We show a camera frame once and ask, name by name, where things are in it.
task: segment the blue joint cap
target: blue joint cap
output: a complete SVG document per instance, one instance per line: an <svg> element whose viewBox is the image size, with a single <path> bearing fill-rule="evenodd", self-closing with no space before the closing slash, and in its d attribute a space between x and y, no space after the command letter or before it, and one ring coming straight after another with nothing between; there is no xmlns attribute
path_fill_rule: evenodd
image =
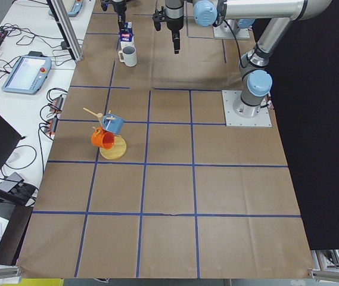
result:
<svg viewBox="0 0 339 286"><path fill-rule="evenodd" d="M195 22L203 27L210 26L217 19L217 8L208 0L198 1L193 6Z"/></svg>
<svg viewBox="0 0 339 286"><path fill-rule="evenodd" d="M246 29L249 28L252 24L254 24L256 19L239 19L238 20L238 28Z"/></svg>
<svg viewBox="0 0 339 286"><path fill-rule="evenodd" d="M263 97L268 94L271 86L271 75L264 70L255 70L248 76L247 88L256 97Z"/></svg>

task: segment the mug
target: mug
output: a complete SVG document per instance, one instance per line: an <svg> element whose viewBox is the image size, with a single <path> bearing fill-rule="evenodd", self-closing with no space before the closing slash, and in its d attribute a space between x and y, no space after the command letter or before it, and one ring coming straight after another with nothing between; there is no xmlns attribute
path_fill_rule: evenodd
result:
<svg viewBox="0 0 339 286"><path fill-rule="evenodd" d="M115 143L114 134L103 130L103 128L96 128L95 132L91 136L91 143L96 147L103 149L111 149Z"/></svg>
<svg viewBox="0 0 339 286"><path fill-rule="evenodd" d="M136 48L134 46L125 46L121 51L119 51L119 60L122 63L125 63L128 67L134 67L138 63Z"/></svg>
<svg viewBox="0 0 339 286"><path fill-rule="evenodd" d="M118 135L124 124L124 119L111 113L102 118L103 129Z"/></svg>

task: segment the tablet screen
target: tablet screen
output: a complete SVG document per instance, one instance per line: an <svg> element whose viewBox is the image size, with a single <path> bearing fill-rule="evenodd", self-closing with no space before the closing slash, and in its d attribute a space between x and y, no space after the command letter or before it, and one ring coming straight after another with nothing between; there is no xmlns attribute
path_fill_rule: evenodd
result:
<svg viewBox="0 0 339 286"><path fill-rule="evenodd" d="M46 60L24 58L8 83L8 88L29 90Z"/></svg>

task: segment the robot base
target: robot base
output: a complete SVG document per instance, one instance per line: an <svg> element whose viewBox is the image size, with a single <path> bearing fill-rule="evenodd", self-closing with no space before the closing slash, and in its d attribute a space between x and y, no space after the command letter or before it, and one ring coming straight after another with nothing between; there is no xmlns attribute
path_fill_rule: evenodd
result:
<svg viewBox="0 0 339 286"><path fill-rule="evenodd" d="M226 32L222 29L222 25L224 24L221 24L218 27L213 27L214 38L215 39L234 39L230 31ZM237 37L237 40L250 40L250 34L248 33L248 29L240 29L235 36Z"/></svg>
<svg viewBox="0 0 339 286"><path fill-rule="evenodd" d="M269 111L267 108L261 108L256 117L246 119L234 111L233 102L241 95L242 91L222 91L223 109L225 110L226 126L235 127L272 127Z"/></svg>

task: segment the black curtain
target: black curtain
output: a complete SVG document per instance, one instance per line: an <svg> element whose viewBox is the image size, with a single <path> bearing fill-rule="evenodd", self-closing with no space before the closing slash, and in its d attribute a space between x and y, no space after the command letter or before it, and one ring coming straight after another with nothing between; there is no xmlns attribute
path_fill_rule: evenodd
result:
<svg viewBox="0 0 339 286"><path fill-rule="evenodd" d="M266 70L310 248L339 249L339 0L293 23Z"/></svg>

